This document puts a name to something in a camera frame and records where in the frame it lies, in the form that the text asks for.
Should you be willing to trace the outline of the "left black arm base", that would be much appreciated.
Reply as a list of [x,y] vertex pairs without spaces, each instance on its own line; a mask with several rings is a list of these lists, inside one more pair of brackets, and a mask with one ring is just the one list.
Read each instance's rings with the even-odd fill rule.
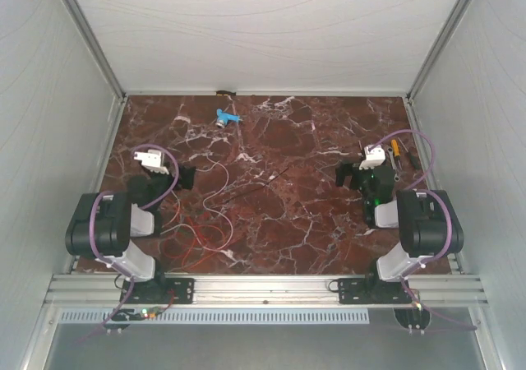
[[193,278],[168,277],[162,284],[154,280],[135,283],[125,304],[192,304],[195,288]]

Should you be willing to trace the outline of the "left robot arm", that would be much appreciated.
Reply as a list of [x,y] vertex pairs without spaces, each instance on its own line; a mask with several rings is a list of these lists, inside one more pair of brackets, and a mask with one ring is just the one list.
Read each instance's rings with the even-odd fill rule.
[[94,259],[127,280],[133,278],[133,291],[158,303],[167,297],[169,282],[159,261],[132,240],[160,235],[159,197],[193,189],[196,167],[180,165],[176,183],[172,173],[142,170],[143,175],[128,179],[124,192],[83,194],[67,227],[65,245],[73,256]]

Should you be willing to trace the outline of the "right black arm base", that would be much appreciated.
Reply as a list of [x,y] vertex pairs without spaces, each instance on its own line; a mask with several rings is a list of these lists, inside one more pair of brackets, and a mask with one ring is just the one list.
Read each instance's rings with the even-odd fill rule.
[[400,282],[366,278],[337,279],[340,304],[410,304],[411,297]]

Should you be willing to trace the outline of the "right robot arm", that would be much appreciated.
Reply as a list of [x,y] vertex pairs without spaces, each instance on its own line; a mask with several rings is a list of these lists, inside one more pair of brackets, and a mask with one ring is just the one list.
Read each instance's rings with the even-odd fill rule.
[[398,243],[376,259],[361,278],[338,279],[340,301],[350,303],[408,303],[401,280],[430,261],[460,252],[464,231],[447,192],[395,191],[395,171],[388,165],[360,169],[342,162],[335,169],[335,185],[359,191],[363,214],[373,229],[394,229]]

